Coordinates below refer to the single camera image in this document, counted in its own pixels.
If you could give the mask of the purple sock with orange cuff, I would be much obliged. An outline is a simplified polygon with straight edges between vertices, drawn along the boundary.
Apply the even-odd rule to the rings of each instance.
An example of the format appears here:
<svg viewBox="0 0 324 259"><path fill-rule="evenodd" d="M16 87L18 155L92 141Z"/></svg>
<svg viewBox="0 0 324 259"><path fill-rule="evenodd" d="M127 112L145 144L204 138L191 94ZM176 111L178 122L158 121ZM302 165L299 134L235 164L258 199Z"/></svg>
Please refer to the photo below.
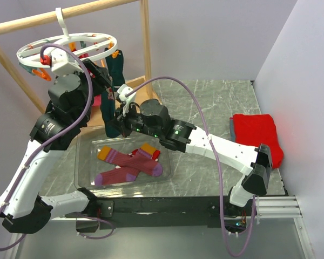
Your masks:
<svg viewBox="0 0 324 259"><path fill-rule="evenodd" d="M141 146L141 149L147 152L156 150L147 146ZM150 176L157 177L163 173L163 167L159 162L138 154L129 157L127 154L123 154L109 146L104 146L98 153L97 158L107 163L120 166L121 168L128 167L136 169L138 172L143 172Z"/></svg>

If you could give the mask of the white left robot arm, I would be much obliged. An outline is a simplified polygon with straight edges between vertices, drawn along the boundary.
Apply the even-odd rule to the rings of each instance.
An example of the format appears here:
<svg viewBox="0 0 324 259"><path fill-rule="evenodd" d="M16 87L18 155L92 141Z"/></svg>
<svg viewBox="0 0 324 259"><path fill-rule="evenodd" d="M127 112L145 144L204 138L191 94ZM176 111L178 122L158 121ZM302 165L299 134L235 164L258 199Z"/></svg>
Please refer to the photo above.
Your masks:
<svg viewBox="0 0 324 259"><path fill-rule="evenodd" d="M10 233L34 234L50 219L82 213L86 217L98 212L96 196L86 188L70 194L39 196L50 170L69 147L71 141L90 120L94 96L111 86L106 68L89 59L83 60L90 74L93 91L88 90L83 72L59 76L49 89L50 102L31 133L24 158L5 192L0 196L0 217Z"/></svg>

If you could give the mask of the red white striped sock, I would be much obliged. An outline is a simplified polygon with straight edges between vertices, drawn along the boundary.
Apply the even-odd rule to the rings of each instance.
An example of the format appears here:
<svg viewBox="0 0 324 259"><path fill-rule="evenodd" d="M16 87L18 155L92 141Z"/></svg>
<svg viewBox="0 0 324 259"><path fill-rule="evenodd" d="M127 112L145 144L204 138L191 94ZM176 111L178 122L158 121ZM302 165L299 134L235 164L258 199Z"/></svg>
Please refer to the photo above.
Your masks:
<svg viewBox="0 0 324 259"><path fill-rule="evenodd" d="M144 157L147 157L149 159L152 159L154 161L158 161L158 158L160 156L160 151L159 150L154 150L154 151L145 151L141 148L133 150L131 153L128 154L129 157L133 157L136 154L142 155Z"/></svg>

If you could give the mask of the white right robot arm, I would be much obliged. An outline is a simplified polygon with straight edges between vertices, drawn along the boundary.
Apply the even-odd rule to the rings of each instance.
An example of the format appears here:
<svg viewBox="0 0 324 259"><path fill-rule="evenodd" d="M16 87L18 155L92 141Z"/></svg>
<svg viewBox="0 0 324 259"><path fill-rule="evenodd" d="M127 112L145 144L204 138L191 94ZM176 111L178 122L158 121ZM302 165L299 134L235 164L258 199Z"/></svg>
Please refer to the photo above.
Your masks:
<svg viewBox="0 0 324 259"><path fill-rule="evenodd" d="M172 118L167 107L156 99L147 100L140 106L123 103L114 116L125 137L138 132L157 138L169 150L218 158L239 171L242 177L231 188L226 202L230 214L239 215L253 196L267 194L272 171L269 146L246 146L206 133L204 128Z"/></svg>

